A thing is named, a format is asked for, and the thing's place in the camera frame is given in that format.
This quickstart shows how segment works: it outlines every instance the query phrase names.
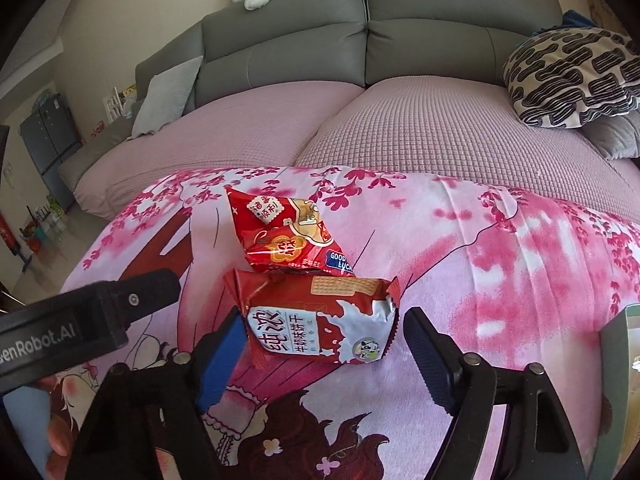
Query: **cardboard box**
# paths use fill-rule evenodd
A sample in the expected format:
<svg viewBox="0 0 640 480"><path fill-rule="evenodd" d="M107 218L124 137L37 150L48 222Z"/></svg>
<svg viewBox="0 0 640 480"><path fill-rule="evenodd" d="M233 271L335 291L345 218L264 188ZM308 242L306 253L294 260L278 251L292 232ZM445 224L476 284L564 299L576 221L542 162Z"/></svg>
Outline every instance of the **cardboard box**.
<svg viewBox="0 0 640 480"><path fill-rule="evenodd" d="M589 480L610 480L640 436L640 304L629 305L600 331L602 412Z"/></svg>

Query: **sofa backrest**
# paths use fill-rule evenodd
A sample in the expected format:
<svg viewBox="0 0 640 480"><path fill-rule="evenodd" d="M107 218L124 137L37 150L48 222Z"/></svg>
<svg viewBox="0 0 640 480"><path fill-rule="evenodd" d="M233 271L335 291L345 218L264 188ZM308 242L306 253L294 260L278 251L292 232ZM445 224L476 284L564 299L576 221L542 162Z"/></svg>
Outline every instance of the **sofa backrest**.
<svg viewBox="0 0 640 480"><path fill-rule="evenodd" d="M543 27L562 23L558 0L367 0L368 85L439 75L502 84L502 66Z"/></svg>
<svg viewBox="0 0 640 480"><path fill-rule="evenodd" d="M366 86L404 75L502 84L532 33L562 21L558 0L271 0L230 4L136 67L138 99L156 74L204 61L185 113L260 86L331 80Z"/></svg>

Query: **sofa cushion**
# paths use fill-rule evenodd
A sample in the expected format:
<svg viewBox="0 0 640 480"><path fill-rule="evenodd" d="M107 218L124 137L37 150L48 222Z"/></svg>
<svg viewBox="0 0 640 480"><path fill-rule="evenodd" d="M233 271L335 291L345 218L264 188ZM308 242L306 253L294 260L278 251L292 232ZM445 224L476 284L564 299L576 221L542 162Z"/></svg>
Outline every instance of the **sofa cushion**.
<svg viewBox="0 0 640 480"><path fill-rule="evenodd" d="M131 135L133 120L118 117L113 123L71 155L58 168L66 186L74 190L82 176L107 152L110 152Z"/></svg>
<svg viewBox="0 0 640 480"><path fill-rule="evenodd" d="M136 66L136 96L138 100L146 97L149 83L155 75L198 56L204 56L202 22L188 28L153 56Z"/></svg>
<svg viewBox="0 0 640 480"><path fill-rule="evenodd" d="M335 23L251 46L202 67L196 106L269 84L334 80L364 86L363 23Z"/></svg>
<svg viewBox="0 0 640 480"><path fill-rule="evenodd" d="M365 85L365 0L271 0L230 4L205 16L205 64L197 107L260 86L329 80Z"/></svg>
<svg viewBox="0 0 640 480"><path fill-rule="evenodd" d="M502 84L502 66L527 36L441 20L369 22L367 82L441 75Z"/></svg>
<svg viewBox="0 0 640 480"><path fill-rule="evenodd" d="M640 220L640 200L579 130L522 124L505 88L436 76L372 86L296 161L384 171L426 171L522 187Z"/></svg>
<svg viewBox="0 0 640 480"><path fill-rule="evenodd" d="M112 219L145 187L180 170L291 166L318 128L363 92L328 81L290 82L214 101L154 136L125 142L84 174L75 196Z"/></svg>
<svg viewBox="0 0 640 480"><path fill-rule="evenodd" d="M586 123L582 133L607 160L640 156L640 111L599 117Z"/></svg>
<svg viewBox="0 0 640 480"><path fill-rule="evenodd" d="M513 49L540 28L562 22L558 0L367 2L367 84L402 75L501 84Z"/></svg>
<svg viewBox="0 0 640 480"><path fill-rule="evenodd" d="M230 4L202 20L205 62L300 30L366 21L364 0L271 0L252 11Z"/></svg>

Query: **throw pillow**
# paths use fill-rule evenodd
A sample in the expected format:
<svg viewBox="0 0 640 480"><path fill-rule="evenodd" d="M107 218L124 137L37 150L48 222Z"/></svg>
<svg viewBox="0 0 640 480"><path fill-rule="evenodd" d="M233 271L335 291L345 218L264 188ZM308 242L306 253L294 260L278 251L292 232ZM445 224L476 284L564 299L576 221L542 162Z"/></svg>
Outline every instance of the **throw pillow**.
<svg viewBox="0 0 640 480"><path fill-rule="evenodd" d="M153 77L130 139L159 132L182 116L201 64L202 56L195 57Z"/></svg>
<svg viewBox="0 0 640 480"><path fill-rule="evenodd" d="M140 108L142 108L142 105L144 103L145 103L145 100L140 99L140 101L136 101L131 106L131 120L133 120L134 122L136 122L136 119L138 118L138 114L140 113Z"/></svg>
<svg viewBox="0 0 640 480"><path fill-rule="evenodd" d="M600 117L585 124L582 132L607 160L640 156L640 112Z"/></svg>
<svg viewBox="0 0 640 480"><path fill-rule="evenodd" d="M550 30L519 46L502 74L523 123L578 128L638 108L638 54L631 38L601 28Z"/></svg>

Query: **black and white pillow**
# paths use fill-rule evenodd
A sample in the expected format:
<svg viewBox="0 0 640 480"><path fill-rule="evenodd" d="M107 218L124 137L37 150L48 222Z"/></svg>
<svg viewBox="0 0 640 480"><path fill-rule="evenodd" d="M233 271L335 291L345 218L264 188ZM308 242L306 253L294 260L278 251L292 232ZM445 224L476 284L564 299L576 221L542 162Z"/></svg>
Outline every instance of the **black and white pillow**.
<svg viewBox="0 0 640 480"><path fill-rule="evenodd" d="M502 77L523 123L578 128L640 106L639 54L631 38L602 28L550 30L519 46Z"/></svg>

